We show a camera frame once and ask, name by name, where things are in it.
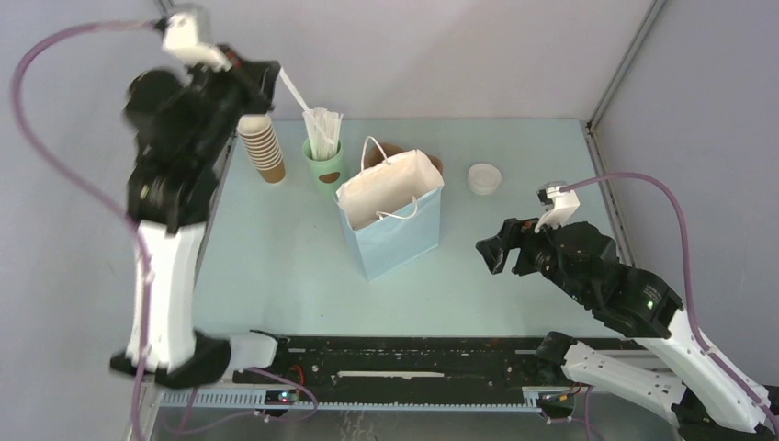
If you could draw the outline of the white paper bag with handles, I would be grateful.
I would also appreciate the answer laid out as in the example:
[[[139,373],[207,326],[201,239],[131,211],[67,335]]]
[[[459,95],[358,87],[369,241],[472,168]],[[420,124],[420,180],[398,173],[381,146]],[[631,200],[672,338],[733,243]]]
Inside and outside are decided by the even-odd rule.
[[[389,156],[375,137],[367,136],[362,159],[367,158],[370,146],[378,149],[379,163],[361,165],[359,173],[335,192],[337,205],[354,231],[384,218],[408,220],[409,215],[397,211],[409,204],[417,206],[422,197],[445,185],[442,174],[425,153],[411,150]]]

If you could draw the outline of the single white straw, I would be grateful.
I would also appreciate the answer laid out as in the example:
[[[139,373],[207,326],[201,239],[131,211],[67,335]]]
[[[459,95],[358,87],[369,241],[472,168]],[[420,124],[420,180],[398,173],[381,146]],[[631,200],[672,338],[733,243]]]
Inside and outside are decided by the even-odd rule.
[[[282,80],[282,83],[285,85],[289,93],[293,96],[295,102],[299,105],[303,113],[309,112],[310,107],[306,103],[305,99],[303,98],[302,94],[298,90],[298,88],[294,85],[291,78],[289,77],[287,71],[284,68],[281,68],[279,70],[279,78]]]

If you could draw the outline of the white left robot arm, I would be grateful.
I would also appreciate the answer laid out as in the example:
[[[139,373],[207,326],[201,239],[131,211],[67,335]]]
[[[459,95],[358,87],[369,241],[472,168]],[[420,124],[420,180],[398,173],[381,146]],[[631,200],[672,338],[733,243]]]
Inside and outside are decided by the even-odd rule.
[[[290,371],[272,334],[217,336],[193,324],[219,162],[240,119],[272,109],[281,70],[276,61],[248,61],[226,45],[218,53],[218,62],[187,62],[188,83],[167,69],[140,74],[123,109],[137,146],[127,215],[138,260],[130,340],[109,366],[173,390],[209,385],[239,369],[254,368],[273,383]]]

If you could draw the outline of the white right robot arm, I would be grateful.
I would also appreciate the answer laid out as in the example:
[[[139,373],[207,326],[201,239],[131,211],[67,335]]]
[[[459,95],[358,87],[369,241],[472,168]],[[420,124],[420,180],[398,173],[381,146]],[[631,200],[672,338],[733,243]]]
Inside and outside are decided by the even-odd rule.
[[[657,275],[623,264],[615,241],[590,223],[551,228],[537,219],[509,219],[476,247],[493,274],[517,250],[517,276],[541,275],[667,367],[666,373],[634,367],[550,332],[534,360],[543,382],[567,378],[607,391],[657,414],[685,440],[778,437],[778,389],[748,379],[718,356],[694,330],[680,296]]]

